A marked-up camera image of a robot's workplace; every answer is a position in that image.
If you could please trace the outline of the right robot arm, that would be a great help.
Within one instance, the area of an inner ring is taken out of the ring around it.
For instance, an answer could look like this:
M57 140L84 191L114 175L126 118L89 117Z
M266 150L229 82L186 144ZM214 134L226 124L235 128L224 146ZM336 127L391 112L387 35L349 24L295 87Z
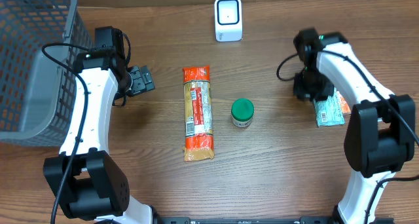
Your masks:
M375 223L374 212L387 183L398 181L396 173L414 156L414 101L380 84L339 32L320 35L305 29L293 43L304 64L294 78L294 95L323 101L338 90L351 110L344 153L352 171L333 221Z

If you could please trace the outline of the teal tissue pack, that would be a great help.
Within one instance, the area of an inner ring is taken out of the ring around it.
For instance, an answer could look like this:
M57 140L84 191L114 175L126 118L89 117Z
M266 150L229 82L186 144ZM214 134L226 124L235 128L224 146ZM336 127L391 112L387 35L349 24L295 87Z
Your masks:
M320 126L336 126L345 124L337 93L324 101L314 101L316 122Z

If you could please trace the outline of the orange tissue pack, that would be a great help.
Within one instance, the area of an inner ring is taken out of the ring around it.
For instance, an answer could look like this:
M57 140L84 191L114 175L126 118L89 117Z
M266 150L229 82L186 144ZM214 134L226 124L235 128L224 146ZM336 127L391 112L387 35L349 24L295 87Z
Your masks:
M350 106L348 105L348 103L346 102L346 100L344 99L344 97L342 96L342 94L339 91L336 91L336 95L340 104L340 108L342 111L343 115L348 115L351 113L351 109Z

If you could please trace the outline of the green lid jar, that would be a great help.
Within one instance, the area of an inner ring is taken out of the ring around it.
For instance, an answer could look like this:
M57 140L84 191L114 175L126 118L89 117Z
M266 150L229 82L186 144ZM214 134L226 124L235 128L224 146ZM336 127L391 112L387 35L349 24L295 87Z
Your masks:
M249 99L237 99L231 107L233 124L240 128L249 126L253 120L254 112L254 105Z

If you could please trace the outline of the orange spaghetti package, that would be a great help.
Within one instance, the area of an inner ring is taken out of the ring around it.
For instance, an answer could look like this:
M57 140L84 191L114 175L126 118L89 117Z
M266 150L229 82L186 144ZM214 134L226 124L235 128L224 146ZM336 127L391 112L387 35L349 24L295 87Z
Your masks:
M183 69L186 162L213 159L213 117L210 67Z

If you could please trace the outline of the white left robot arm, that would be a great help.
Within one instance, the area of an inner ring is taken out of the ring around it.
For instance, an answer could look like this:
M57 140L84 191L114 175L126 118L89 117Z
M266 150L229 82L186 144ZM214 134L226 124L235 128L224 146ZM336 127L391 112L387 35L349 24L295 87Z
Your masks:
M130 67L124 45L80 48L73 65L58 62L76 77L75 105L57 157L45 159L44 176L58 210L69 219L96 223L158 223L152 206L130 194L128 179L109 154L108 133L115 100L154 89L146 67Z

